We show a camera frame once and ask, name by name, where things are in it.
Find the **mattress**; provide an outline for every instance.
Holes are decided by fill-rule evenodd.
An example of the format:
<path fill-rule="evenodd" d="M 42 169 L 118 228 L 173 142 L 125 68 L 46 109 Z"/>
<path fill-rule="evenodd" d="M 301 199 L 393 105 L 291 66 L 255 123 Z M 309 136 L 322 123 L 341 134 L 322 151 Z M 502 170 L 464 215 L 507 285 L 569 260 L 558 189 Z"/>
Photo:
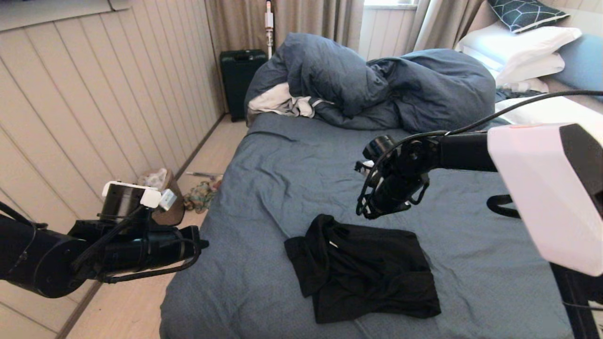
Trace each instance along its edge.
<path fill-rule="evenodd" d="M 345 130 L 263 113 L 239 145 L 201 228 L 210 247 L 176 274 L 161 306 L 161 337 L 570 338 L 549 264 L 520 220 L 486 207 L 506 194 L 497 173 L 434 170 L 423 202 L 365 220 L 355 214 L 366 143 L 402 130 Z M 318 214 L 341 223 L 415 232 L 442 313 L 428 319 L 372 313 L 318 325 L 283 242 Z"/>

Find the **curtain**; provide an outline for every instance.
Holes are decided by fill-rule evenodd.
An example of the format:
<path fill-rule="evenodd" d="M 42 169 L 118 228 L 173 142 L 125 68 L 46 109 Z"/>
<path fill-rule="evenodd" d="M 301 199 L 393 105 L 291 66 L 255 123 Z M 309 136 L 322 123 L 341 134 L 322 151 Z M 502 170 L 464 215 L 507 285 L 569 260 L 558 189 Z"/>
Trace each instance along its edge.
<path fill-rule="evenodd" d="M 268 51 L 264 0 L 206 0 L 216 55 L 236 49 Z M 328 37 L 358 50 L 364 0 L 273 0 L 274 48 L 288 32 Z"/>
<path fill-rule="evenodd" d="M 420 0 L 406 52 L 453 48 L 467 33 L 483 0 Z"/>

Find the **patterned pillow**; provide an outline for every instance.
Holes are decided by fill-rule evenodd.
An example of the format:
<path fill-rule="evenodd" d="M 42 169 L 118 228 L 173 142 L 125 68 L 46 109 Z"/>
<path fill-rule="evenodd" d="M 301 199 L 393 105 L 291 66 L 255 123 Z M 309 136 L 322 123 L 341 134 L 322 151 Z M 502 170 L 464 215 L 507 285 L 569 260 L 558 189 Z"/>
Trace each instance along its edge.
<path fill-rule="evenodd" d="M 488 3 L 513 33 L 552 26 L 569 16 L 536 0 L 488 0 Z"/>

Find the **black suitcase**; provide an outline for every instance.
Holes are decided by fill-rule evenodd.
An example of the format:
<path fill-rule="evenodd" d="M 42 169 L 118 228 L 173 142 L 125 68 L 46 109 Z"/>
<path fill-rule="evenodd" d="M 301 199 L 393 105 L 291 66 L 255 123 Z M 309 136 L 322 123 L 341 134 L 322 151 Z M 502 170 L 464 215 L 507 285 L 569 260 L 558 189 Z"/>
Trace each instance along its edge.
<path fill-rule="evenodd" d="M 247 88 L 253 75 L 268 59 L 261 49 L 226 51 L 220 53 L 222 81 L 232 121 L 245 119 L 243 107 Z"/>

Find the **floor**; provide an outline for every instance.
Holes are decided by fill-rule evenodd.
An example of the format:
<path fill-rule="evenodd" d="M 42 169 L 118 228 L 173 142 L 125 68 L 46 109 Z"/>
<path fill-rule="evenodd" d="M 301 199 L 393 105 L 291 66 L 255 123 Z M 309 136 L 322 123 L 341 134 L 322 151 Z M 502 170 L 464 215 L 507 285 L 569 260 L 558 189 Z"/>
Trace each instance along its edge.
<path fill-rule="evenodd" d="M 187 171 L 223 173 L 247 132 L 245 122 L 230 122 L 225 116 L 201 147 Z M 201 179 L 187 176 L 178 180 L 183 193 Z M 201 225 L 205 214 L 185 213 L 182 225 Z M 173 274 L 119 284 L 104 284 L 67 336 L 79 338 L 159 338 L 159 306 Z"/>

